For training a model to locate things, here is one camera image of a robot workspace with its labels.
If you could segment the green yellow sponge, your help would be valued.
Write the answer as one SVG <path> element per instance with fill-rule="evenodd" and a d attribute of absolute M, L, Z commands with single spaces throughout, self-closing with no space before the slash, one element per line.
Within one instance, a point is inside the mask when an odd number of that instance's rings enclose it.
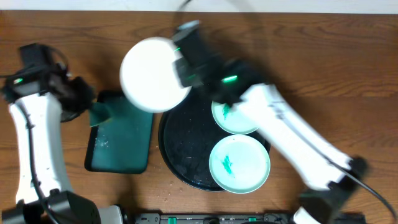
<path fill-rule="evenodd" d="M 88 112 L 90 127 L 99 126 L 118 117 L 118 113 L 111 103 L 93 103 Z"/>

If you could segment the white plate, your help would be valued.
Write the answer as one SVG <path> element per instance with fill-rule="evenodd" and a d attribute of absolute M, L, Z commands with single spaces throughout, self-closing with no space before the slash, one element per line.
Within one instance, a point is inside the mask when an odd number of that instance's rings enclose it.
<path fill-rule="evenodd" d="M 126 98 L 149 113 L 163 113 L 181 103 L 191 88 L 184 87 L 174 63 L 182 58 L 177 46 L 165 37 L 149 37 L 124 56 L 119 80 Z"/>

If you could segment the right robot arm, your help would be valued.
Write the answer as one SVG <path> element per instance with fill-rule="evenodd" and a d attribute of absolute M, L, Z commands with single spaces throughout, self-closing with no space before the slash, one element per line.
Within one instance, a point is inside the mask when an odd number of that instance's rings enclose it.
<path fill-rule="evenodd" d="M 368 164 L 350 157 L 317 133 L 282 97 L 277 87 L 242 60 L 225 62 L 197 28 L 172 36 L 181 58 L 183 86 L 241 112 L 291 163 L 308 189 L 299 197 L 294 223 L 331 223 L 362 183 Z"/>

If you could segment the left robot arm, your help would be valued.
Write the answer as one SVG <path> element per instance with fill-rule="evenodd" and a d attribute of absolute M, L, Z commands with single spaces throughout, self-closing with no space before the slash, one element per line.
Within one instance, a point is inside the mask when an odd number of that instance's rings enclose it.
<path fill-rule="evenodd" d="M 16 206 L 3 223 L 124 223 L 117 205 L 98 208 L 74 193 L 63 158 L 62 122 L 91 106 L 90 88 L 70 79 L 58 63 L 30 63 L 6 77 L 2 88 L 17 133 L 19 186 Z"/>

